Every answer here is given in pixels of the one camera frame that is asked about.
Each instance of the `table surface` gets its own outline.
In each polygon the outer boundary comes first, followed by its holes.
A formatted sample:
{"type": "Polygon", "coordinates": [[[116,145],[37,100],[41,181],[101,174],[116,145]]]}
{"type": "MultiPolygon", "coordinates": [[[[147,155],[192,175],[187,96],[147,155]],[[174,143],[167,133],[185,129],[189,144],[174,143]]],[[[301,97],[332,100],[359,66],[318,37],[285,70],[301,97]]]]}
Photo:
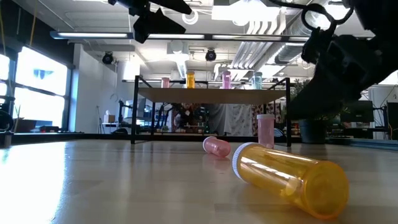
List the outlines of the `table surface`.
{"type": "Polygon", "coordinates": [[[243,182],[232,153],[205,154],[202,142],[81,140],[0,150],[0,223],[397,223],[398,152],[301,144],[289,152],[345,170],[350,198],[337,220],[243,182]]]}
{"type": "Polygon", "coordinates": [[[262,105],[282,98],[286,95],[286,91],[140,88],[139,94],[152,102],[159,103],[235,103],[262,105]]]}

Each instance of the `wooden shelf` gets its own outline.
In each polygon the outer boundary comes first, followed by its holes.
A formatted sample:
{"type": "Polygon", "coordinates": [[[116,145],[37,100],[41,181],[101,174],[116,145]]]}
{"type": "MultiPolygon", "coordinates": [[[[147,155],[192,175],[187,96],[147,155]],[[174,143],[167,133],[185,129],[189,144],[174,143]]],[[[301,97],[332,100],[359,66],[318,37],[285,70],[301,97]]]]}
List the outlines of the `wooden shelf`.
{"type": "Polygon", "coordinates": [[[262,105],[286,95],[285,90],[222,90],[140,88],[139,94],[158,103],[233,103],[262,105]]]}

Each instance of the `black metal frame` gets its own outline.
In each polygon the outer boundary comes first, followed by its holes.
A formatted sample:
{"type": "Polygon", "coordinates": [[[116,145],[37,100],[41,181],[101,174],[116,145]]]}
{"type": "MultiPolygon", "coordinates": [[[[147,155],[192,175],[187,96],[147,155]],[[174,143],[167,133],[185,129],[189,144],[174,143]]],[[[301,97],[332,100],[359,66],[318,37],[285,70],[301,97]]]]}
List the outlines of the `black metal frame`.
{"type": "MultiPolygon", "coordinates": [[[[203,141],[207,136],[202,134],[202,136],[187,136],[184,134],[181,135],[155,135],[155,104],[156,102],[152,102],[152,124],[150,129],[150,135],[140,135],[137,134],[137,107],[138,107],[138,94],[139,94],[139,84],[140,81],[152,88],[152,86],[147,83],[140,75],[137,75],[134,79],[134,95],[133,95],[133,106],[132,106],[132,121],[131,121],[131,144],[135,144],[136,141],[203,141]]],[[[278,85],[285,85],[286,86],[286,105],[288,106],[290,103],[290,79],[285,78],[279,83],[276,83],[271,89],[275,89],[278,85]]],[[[291,121],[288,116],[286,116],[286,125],[287,127],[291,126],[291,121]]],[[[286,143],[287,147],[292,145],[292,135],[291,129],[287,128],[286,131],[287,135],[279,138],[275,138],[275,143],[286,143]]],[[[223,139],[229,142],[257,142],[257,137],[234,137],[234,136],[218,136],[218,138],[223,139]]]]}
{"type": "MultiPolygon", "coordinates": [[[[290,78],[284,78],[281,81],[273,84],[268,90],[275,90],[277,86],[285,86],[286,87],[286,111],[290,104],[290,78]]],[[[264,105],[263,113],[266,113],[266,106],[264,105]]],[[[276,116],[276,101],[274,100],[274,115],[276,116]]],[[[292,121],[290,120],[287,112],[285,114],[286,120],[286,146],[292,146],[292,121]]]]}

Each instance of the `monitor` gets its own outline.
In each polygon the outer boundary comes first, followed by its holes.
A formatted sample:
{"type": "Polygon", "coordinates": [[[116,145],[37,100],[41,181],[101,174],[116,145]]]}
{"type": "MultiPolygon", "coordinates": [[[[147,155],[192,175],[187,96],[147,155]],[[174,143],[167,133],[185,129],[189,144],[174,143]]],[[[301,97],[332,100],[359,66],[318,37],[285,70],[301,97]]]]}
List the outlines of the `monitor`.
{"type": "Polygon", "coordinates": [[[372,101],[357,101],[345,106],[347,112],[340,114],[341,122],[374,122],[372,101]]]}

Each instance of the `potted plant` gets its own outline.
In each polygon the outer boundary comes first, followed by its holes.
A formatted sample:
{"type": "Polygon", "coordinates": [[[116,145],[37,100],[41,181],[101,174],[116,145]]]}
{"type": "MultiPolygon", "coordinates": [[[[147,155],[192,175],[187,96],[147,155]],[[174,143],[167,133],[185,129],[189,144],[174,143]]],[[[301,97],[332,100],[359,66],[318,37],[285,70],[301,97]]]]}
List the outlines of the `potted plant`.
{"type": "MultiPolygon", "coordinates": [[[[309,82],[310,80],[296,80],[295,88],[292,89],[290,98],[293,100],[309,82]]],[[[312,119],[300,120],[298,125],[300,126],[302,142],[306,144],[324,144],[326,142],[326,127],[339,114],[340,112],[337,112],[312,119]]]]}

